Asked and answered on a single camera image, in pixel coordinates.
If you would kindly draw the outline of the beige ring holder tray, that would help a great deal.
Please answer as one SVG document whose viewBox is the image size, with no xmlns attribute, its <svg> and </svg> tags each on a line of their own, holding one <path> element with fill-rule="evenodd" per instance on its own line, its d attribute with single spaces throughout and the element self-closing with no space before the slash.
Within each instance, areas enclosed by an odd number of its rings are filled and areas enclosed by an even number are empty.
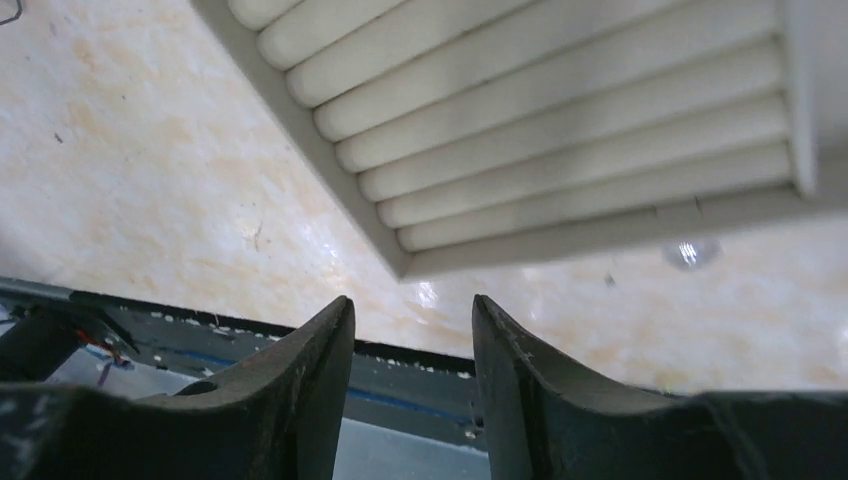
<svg viewBox="0 0 848 480">
<path fill-rule="evenodd" d="M 199 1 L 401 280 L 847 209 L 808 1 Z"/>
</svg>

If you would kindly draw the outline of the crystal stud earring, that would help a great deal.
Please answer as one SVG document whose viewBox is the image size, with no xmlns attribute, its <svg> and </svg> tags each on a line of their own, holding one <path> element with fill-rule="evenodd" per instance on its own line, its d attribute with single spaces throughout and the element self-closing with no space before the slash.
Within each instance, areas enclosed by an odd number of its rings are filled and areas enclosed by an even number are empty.
<svg viewBox="0 0 848 480">
<path fill-rule="evenodd" d="M 721 245 L 716 240 L 678 241 L 662 248 L 663 259 L 680 271 L 706 267 L 720 257 Z"/>
</svg>

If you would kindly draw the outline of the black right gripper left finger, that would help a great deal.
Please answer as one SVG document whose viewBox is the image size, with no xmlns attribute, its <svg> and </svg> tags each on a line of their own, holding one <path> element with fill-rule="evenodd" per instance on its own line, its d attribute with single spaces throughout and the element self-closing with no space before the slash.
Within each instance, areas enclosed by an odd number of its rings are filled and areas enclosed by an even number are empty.
<svg viewBox="0 0 848 480">
<path fill-rule="evenodd" d="M 49 382 L 82 344 L 39 308 L 1 338 L 5 479 L 329 479 L 352 367 L 353 302 L 172 395 Z"/>
</svg>

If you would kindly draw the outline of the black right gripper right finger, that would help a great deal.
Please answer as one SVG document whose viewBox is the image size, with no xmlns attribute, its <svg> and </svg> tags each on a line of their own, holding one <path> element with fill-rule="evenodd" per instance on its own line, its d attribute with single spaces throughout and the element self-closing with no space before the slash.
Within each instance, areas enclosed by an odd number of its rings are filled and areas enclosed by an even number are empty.
<svg viewBox="0 0 848 480">
<path fill-rule="evenodd" d="M 668 396 L 612 380 L 473 301 L 495 479 L 843 479 L 843 391 Z"/>
</svg>

